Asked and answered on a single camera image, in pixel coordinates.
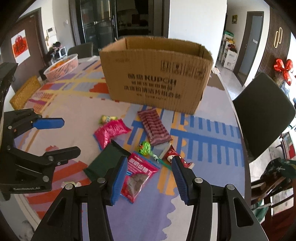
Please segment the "red transparent snack bag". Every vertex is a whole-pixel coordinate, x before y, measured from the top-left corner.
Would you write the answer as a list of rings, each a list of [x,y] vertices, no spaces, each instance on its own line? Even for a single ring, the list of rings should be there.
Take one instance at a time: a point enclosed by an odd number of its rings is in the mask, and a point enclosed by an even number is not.
[[[134,203],[147,181],[150,180],[158,170],[159,167],[145,157],[132,153],[128,157],[128,168],[121,195],[130,203]]]

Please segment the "dark green snack packet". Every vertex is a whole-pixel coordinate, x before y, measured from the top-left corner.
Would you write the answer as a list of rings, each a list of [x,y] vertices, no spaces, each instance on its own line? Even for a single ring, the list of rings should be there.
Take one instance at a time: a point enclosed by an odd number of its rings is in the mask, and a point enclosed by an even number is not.
[[[122,156],[129,157],[130,155],[129,151],[112,140],[83,171],[92,182],[99,177],[104,177],[109,169],[117,165]]]

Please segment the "green lollipop among snacks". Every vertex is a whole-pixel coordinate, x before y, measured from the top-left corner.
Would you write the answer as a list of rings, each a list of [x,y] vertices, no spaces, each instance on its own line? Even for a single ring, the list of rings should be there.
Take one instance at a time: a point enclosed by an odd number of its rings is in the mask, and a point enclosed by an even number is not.
[[[163,160],[161,160],[157,155],[152,152],[151,144],[148,141],[143,141],[138,145],[138,152],[143,156],[151,156],[154,160],[156,160],[159,164],[171,170],[171,166],[166,164]]]

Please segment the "pink snack packet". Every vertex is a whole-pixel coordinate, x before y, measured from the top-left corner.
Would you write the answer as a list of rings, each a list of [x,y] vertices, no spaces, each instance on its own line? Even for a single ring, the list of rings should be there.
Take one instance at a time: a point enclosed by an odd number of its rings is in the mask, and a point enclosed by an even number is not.
[[[94,132],[95,140],[97,141],[100,150],[103,150],[111,139],[119,135],[131,132],[132,130],[125,125],[122,119],[111,120],[102,125]]]

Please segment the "maroon striped snack packet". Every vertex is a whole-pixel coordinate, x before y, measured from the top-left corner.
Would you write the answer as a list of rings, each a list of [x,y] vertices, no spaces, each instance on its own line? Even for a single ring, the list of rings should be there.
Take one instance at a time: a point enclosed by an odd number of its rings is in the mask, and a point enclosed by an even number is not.
[[[152,146],[168,143],[172,140],[155,108],[138,111],[137,115]]]

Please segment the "small yellow-green candy packet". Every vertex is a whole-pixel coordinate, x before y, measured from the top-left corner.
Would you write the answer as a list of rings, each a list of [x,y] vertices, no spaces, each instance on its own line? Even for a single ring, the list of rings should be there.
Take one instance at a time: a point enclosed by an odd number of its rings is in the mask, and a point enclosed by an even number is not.
[[[116,116],[109,116],[109,115],[102,115],[100,120],[99,120],[99,124],[100,125],[104,125],[110,121],[115,121],[118,118]]]

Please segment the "colourful patterned table mat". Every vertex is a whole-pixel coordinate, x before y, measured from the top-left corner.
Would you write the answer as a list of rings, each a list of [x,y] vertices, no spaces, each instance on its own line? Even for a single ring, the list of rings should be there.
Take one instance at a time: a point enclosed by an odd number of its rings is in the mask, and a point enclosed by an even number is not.
[[[244,193],[243,140],[227,89],[229,83],[230,71],[216,66],[193,115],[164,109],[157,112],[171,134],[173,147],[194,163],[196,175],[218,186],[232,183]],[[25,106],[44,117],[62,117],[65,125],[57,130],[33,129],[17,138],[18,148],[35,155],[70,146],[81,149],[79,158],[56,169],[51,192],[12,196],[15,206],[11,216],[21,222],[21,239],[29,240],[65,182],[89,184],[83,169],[100,153],[93,134],[102,115],[121,118],[131,129],[117,138],[130,152],[136,151],[147,134],[137,116],[145,106],[112,101],[100,62],[94,58],[80,61],[78,69],[61,80],[45,84]],[[172,172],[163,166],[134,203],[120,197],[108,208],[115,240],[184,240],[191,211],[180,200]]]

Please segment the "white basket with oranges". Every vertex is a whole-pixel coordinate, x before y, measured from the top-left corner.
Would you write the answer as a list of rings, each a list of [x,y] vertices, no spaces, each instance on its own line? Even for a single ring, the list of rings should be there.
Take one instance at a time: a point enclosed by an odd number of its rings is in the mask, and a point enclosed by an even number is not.
[[[44,75],[49,82],[53,82],[71,73],[78,67],[78,64],[78,54],[72,54],[48,67],[44,71]]]

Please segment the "red paper door decoration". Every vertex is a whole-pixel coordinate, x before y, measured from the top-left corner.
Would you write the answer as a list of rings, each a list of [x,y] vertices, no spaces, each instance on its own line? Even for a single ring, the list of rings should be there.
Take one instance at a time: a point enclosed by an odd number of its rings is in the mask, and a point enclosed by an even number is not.
[[[20,31],[11,38],[11,47],[15,61],[19,65],[31,56],[25,30]]]

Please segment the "dark chair far left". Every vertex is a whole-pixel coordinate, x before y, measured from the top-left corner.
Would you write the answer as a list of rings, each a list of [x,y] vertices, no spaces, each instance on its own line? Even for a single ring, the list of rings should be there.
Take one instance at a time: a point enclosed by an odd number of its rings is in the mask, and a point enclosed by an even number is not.
[[[68,50],[68,55],[77,54],[78,59],[89,58],[93,56],[93,43],[85,43],[74,46]]]

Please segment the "dark chair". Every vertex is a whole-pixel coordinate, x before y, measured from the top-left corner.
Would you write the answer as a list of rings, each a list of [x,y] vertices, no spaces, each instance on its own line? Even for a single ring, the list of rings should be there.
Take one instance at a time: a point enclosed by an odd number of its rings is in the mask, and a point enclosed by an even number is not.
[[[85,43],[74,46],[68,50],[68,55],[77,54],[78,59],[89,58],[93,56],[93,43]]]
[[[233,100],[248,162],[257,159],[295,118],[295,108],[280,87],[260,73]]]

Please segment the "green floral cloth bag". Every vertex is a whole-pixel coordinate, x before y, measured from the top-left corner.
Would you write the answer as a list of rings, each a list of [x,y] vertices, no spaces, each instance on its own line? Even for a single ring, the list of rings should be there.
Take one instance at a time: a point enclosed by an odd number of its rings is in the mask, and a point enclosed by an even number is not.
[[[262,177],[278,176],[295,179],[295,160],[276,158],[271,160],[262,174]]]

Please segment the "dark chair right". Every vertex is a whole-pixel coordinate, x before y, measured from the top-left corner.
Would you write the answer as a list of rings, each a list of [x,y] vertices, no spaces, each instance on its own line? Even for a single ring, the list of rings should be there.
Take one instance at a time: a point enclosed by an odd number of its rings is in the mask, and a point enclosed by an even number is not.
[[[280,87],[260,73],[233,100],[248,162],[257,159],[295,118],[295,108]]]

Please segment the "white storage shelf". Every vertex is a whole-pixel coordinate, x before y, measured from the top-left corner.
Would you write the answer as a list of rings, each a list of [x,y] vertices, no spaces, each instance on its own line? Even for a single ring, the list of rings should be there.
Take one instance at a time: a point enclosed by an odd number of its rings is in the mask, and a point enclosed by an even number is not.
[[[234,40],[234,35],[231,32],[225,31],[222,38],[219,61],[221,62],[224,68],[227,68],[232,71],[234,69],[236,58],[237,49]]]

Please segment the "red balloon decoration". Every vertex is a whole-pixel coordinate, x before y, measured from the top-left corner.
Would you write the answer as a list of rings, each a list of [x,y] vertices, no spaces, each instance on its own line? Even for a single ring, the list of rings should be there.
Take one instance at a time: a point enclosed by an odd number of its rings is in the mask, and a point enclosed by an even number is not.
[[[293,62],[288,59],[285,63],[282,59],[277,58],[275,60],[274,66],[274,81],[277,85],[281,86],[286,83],[291,86],[292,79],[290,72],[293,70]]]

